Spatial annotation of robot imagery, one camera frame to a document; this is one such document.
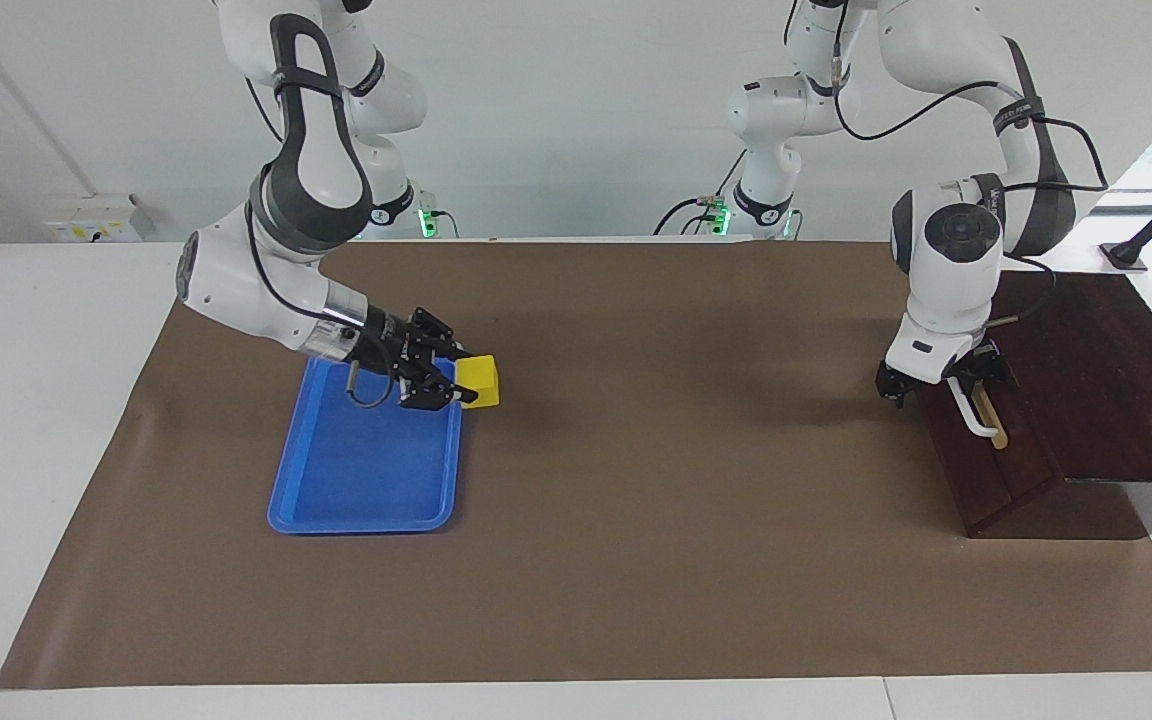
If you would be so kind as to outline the white wall socket box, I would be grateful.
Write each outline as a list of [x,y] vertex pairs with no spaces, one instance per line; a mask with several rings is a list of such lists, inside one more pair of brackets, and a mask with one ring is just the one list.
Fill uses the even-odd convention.
[[56,242],[137,243],[156,236],[154,220],[132,194],[51,196],[41,223]]

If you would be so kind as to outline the brown paper table mat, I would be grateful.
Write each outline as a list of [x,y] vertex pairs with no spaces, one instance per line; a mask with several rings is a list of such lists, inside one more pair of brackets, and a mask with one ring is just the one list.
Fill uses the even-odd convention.
[[452,518],[293,537],[305,359],[173,306],[0,689],[1152,670],[1152,543],[967,539],[882,243],[355,243],[493,354]]

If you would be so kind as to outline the yellow block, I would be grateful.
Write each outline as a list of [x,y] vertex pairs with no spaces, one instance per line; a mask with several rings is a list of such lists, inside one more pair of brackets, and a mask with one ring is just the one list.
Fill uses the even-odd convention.
[[460,402],[467,410],[500,404],[500,379],[493,355],[454,361],[454,379],[463,388]]

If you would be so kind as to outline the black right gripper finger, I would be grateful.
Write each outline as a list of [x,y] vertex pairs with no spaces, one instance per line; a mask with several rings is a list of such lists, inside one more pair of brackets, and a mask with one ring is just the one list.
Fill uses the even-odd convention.
[[479,392],[450,381],[399,381],[399,406],[420,411],[440,411],[453,402],[471,404]]
[[468,357],[467,348],[454,338],[454,332],[438,316],[431,314],[425,306],[416,306],[411,314],[412,342],[429,348],[435,357],[448,361],[461,361]]

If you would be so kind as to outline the dark wooden cabinet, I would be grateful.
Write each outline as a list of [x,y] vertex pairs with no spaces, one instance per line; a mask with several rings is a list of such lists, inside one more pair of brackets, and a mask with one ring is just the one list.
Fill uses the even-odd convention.
[[1060,468],[1044,500],[1059,541],[1152,533],[1152,311],[1126,275],[1005,272],[988,333]]

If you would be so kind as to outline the blue plastic tray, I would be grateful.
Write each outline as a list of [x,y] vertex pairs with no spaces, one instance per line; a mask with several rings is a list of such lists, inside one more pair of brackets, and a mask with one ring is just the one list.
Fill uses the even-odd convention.
[[311,357],[285,437],[268,524],[285,536],[426,533],[456,506],[463,411],[364,409],[349,367]]

